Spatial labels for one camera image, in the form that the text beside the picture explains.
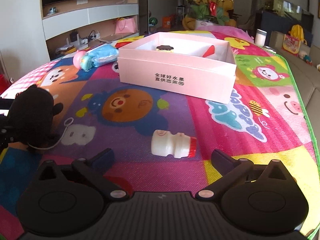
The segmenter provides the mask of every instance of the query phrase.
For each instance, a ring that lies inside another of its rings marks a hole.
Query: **pink gift bag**
[[[136,31],[137,26],[134,18],[120,18],[116,21],[116,34],[135,33]]]

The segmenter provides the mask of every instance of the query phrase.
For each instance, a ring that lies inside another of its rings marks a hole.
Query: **sofa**
[[[316,65],[320,64],[320,48],[314,45],[308,47],[305,44],[301,44],[300,50],[305,51],[312,60],[313,66],[310,66],[302,59],[283,50],[283,39],[283,33],[273,31],[271,33],[269,46],[287,60],[303,104],[306,107],[316,139],[319,142],[320,118],[318,116],[318,108],[320,109],[320,71],[317,70]]]

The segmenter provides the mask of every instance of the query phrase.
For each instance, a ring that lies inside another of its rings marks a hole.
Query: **pink box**
[[[156,51],[170,45],[174,52]],[[204,58],[210,46],[215,53]],[[228,41],[155,33],[119,49],[120,81],[227,104],[235,83],[236,63]]]

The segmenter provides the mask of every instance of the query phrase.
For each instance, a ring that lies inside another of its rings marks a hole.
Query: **cartoon mat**
[[[237,70],[229,104],[121,83],[113,64],[84,72],[73,66],[73,55],[30,72],[2,94],[14,98],[36,83],[49,90],[55,103],[64,105],[54,119],[56,131],[63,133],[63,122],[69,117],[74,122],[61,142],[43,155],[28,153],[25,146],[15,143],[0,156],[1,235],[15,240],[22,233],[15,203],[41,162],[54,159],[69,164],[106,148],[113,149],[116,157],[106,175],[125,181],[128,191],[194,194],[220,177],[210,163],[216,148],[257,164],[280,159],[309,203],[301,232],[309,238],[314,235],[320,221],[319,154],[286,61],[221,33],[187,33],[225,39],[233,47]],[[124,39],[116,47],[140,38]],[[196,137],[196,156],[152,155],[151,138],[156,129]]]

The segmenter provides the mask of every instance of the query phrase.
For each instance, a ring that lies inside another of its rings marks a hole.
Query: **white flower pot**
[[[197,29],[197,28],[199,28],[199,27],[213,26],[213,25],[219,25],[219,24],[205,22],[204,20],[196,20],[195,29]]]

